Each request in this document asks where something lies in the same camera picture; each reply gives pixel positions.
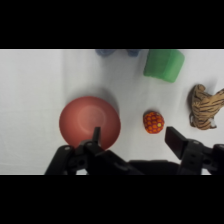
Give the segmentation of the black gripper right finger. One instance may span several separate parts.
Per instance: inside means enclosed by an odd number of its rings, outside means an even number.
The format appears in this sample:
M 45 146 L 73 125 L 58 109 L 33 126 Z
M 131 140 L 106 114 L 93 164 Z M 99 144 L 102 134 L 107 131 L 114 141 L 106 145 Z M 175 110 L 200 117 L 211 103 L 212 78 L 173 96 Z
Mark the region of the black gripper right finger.
M 185 138 L 174 127 L 166 128 L 165 143 L 181 161 L 178 175 L 201 175 L 203 169 L 211 175 L 224 175 L 224 144 L 209 148 Z

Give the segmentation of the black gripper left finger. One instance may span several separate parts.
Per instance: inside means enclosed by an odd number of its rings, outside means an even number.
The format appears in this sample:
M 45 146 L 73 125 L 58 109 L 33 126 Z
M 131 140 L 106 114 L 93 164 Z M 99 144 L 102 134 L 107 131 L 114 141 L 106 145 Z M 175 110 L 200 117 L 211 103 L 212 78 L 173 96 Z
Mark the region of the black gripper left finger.
M 89 175 L 142 175 L 142 172 L 110 150 L 100 146 L 101 128 L 96 127 L 89 140 L 77 148 L 71 145 L 59 147 L 54 154 L 46 175 L 76 175 L 85 170 Z

